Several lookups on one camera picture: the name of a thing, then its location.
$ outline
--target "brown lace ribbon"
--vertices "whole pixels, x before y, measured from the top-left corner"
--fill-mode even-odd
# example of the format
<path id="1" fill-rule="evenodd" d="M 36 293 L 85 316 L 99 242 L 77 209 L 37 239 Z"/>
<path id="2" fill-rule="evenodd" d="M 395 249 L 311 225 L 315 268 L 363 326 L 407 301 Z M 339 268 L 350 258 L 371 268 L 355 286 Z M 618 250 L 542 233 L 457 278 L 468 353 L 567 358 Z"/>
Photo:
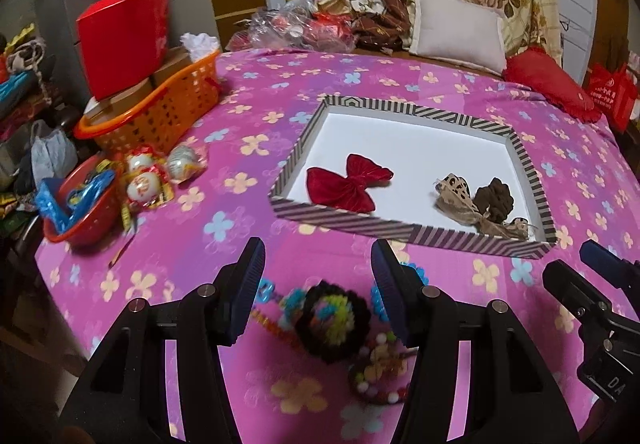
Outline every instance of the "brown lace ribbon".
<path id="1" fill-rule="evenodd" d="M 510 239 L 527 240 L 529 238 L 529 222 L 521 217 L 516 217 L 508 224 L 491 222 L 485 215 L 482 215 L 471 198 L 460 193 L 457 187 L 451 184 L 452 181 L 466 181 L 462 177 L 450 173 L 444 180 L 436 181 L 435 188 L 438 192 L 436 207 L 447 217 L 455 220 L 463 226 L 475 226 L 480 233 L 492 235 L 494 237 L 504 237 Z"/>

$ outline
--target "bed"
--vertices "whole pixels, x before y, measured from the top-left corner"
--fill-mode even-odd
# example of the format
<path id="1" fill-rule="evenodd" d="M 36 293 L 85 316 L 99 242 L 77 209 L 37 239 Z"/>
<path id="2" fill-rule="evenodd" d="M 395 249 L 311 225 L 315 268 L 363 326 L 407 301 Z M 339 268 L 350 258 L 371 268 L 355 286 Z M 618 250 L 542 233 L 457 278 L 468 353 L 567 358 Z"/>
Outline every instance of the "bed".
<path id="1" fill-rule="evenodd" d="M 247 50 L 222 54 L 218 71 L 226 89 L 223 100 L 185 135 L 186 142 L 209 147 L 208 169 L 178 190 L 174 201 L 142 216 L 140 232 L 115 267 L 108 270 L 107 263 L 121 239 L 107 241 L 91 255 L 46 242 L 38 250 L 52 297 L 88 352 L 130 298 L 143 296 L 151 303 L 181 298 L 234 262 L 250 235 L 264 240 L 264 277 L 281 294 L 323 278 L 368 300 L 372 239 L 278 219 L 267 195 L 325 94 L 412 101 L 512 125 L 539 172 L 558 244 L 541 260 L 522 261 L 392 241 L 397 258 L 421 267 L 431 284 L 456 300 L 479 305 L 505 300 L 554 373 L 576 423 L 584 423 L 594 395 L 575 375 L 582 360 L 578 323 L 546 293 L 541 273 L 546 263 L 563 259 L 601 288 L 616 312 L 633 316 L 625 297 L 578 257 L 589 238 L 629 260 L 640 253 L 640 186 L 603 119 L 584 125 L 518 85 L 413 60 Z M 434 149 L 407 148 L 425 164 Z M 260 309 L 261 316 L 277 323 L 276 305 Z M 255 319 L 235 346 L 220 351 L 244 444 L 390 441 L 400 406 L 357 402 L 346 363 L 326 365 Z M 462 345 L 450 437 L 464 428 L 468 362 L 468 347 Z M 172 345 L 167 374 L 171 429 L 181 436 Z"/>

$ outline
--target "red cushion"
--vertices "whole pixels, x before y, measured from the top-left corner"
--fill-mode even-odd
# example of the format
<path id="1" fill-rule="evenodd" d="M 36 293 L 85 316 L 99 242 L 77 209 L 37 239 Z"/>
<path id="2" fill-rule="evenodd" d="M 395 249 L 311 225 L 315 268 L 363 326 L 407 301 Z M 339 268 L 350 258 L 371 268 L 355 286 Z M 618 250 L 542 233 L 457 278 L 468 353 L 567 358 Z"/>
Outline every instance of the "red cushion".
<path id="1" fill-rule="evenodd" d="M 593 99 L 578 85 L 542 47 L 531 46 L 525 52 L 507 59 L 505 80 L 531 87 L 549 103 L 584 122 L 595 122 L 601 112 Z"/>

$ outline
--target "cardboard box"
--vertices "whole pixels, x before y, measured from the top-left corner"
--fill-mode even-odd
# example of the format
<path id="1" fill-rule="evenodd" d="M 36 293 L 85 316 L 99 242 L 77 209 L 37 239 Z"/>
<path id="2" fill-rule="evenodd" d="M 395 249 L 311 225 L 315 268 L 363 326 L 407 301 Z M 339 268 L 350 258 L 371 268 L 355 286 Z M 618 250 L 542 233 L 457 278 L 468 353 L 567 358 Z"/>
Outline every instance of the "cardboard box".
<path id="1" fill-rule="evenodd" d="M 309 202 L 306 169 L 345 175 L 349 153 L 394 172 L 389 186 L 367 189 L 373 214 Z M 535 226 L 528 241 L 492 237 L 460 225 L 435 206 L 434 183 L 463 177 L 472 195 L 498 177 L 514 209 Z M 522 142 L 510 127 L 409 103 L 326 97 L 294 145 L 269 194 L 277 217 L 369 237 L 473 253 L 541 258 L 556 243 L 545 192 Z"/>
<path id="2" fill-rule="evenodd" d="M 153 86 L 149 78 L 143 79 L 137 85 L 133 85 L 122 92 L 109 96 L 98 102 L 90 101 L 90 105 L 84 110 L 84 115 L 89 119 L 91 125 L 104 123 L 114 117 L 124 114 L 126 111 L 140 103 L 144 98 L 153 92 Z"/>
<path id="3" fill-rule="evenodd" d="M 159 87 L 163 81 L 169 79 L 180 69 L 191 65 L 189 52 L 184 47 L 174 47 L 167 51 L 162 65 L 151 75 L 151 83 L 154 88 Z"/>

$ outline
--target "orange basket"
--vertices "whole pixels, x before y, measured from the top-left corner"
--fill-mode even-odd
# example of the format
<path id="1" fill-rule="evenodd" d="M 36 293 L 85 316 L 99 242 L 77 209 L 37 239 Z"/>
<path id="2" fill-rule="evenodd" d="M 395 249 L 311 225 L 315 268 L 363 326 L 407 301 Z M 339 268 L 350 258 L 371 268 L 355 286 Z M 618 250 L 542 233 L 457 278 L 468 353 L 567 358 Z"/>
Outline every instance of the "orange basket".
<path id="1" fill-rule="evenodd" d="M 125 113 L 100 119 L 82 116 L 74 129 L 78 139 L 93 139 L 107 152 L 150 145 L 169 153 L 178 139 L 218 103 L 216 51 L 179 70 Z"/>

